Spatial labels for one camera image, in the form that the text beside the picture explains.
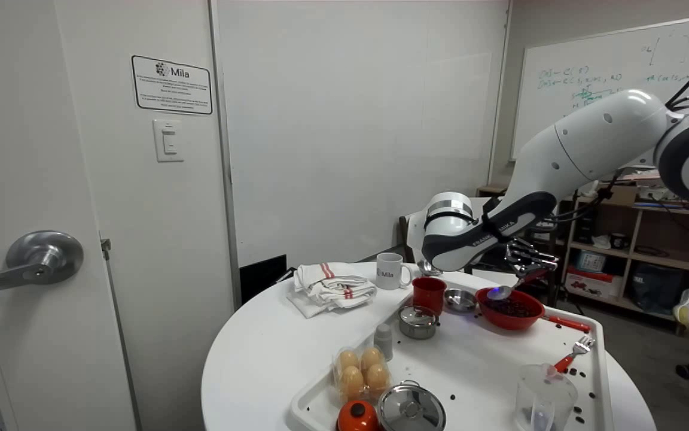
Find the wall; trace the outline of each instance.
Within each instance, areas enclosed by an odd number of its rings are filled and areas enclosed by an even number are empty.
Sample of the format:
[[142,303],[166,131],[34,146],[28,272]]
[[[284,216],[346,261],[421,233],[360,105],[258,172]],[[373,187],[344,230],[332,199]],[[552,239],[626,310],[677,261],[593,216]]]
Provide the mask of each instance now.
[[[210,69],[209,2],[56,2],[142,428],[186,431],[205,349],[233,312],[218,121],[138,110],[131,56]],[[154,118],[181,122],[185,163],[156,163]]]
[[485,182],[502,0],[214,0],[239,263],[363,260]]
[[684,18],[689,18],[689,0],[515,0],[491,181],[502,181],[513,157],[519,74],[527,45],[545,45]]

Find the white door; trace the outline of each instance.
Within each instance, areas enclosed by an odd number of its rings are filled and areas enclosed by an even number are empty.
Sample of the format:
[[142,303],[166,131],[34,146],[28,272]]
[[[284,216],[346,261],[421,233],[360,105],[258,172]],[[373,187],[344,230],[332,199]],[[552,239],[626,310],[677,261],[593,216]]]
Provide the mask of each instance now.
[[0,292],[2,428],[135,431],[56,5],[0,0],[0,269],[32,230],[75,236],[83,267]]

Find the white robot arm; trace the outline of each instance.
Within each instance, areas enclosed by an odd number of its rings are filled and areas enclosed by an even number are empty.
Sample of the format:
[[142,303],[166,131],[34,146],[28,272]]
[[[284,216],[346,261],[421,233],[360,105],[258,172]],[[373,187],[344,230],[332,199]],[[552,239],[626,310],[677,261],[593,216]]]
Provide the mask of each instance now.
[[500,201],[446,191],[424,213],[424,260],[440,272],[549,218],[558,199],[611,178],[656,148],[662,182],[689,199],[689,110],[672,114],[656,97],[629,88],[587,105],[537,134],[519,153]]

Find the paper sign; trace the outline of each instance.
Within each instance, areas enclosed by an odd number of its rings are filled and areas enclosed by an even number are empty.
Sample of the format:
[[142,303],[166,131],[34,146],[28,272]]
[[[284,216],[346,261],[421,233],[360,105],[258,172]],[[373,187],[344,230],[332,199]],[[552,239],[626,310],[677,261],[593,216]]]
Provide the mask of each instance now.
[[131,57],[136,105],[143,110],[178,110],[209,115],[210,74],[204,67]]

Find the red cup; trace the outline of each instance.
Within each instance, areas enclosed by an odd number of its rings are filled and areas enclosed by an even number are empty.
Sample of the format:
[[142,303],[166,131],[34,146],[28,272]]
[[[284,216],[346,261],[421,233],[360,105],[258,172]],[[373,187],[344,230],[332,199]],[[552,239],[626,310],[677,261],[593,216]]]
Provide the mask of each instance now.
[[415,281],[415,307],[440,317],[446,304],[446,284],[437,278],[416,278]]

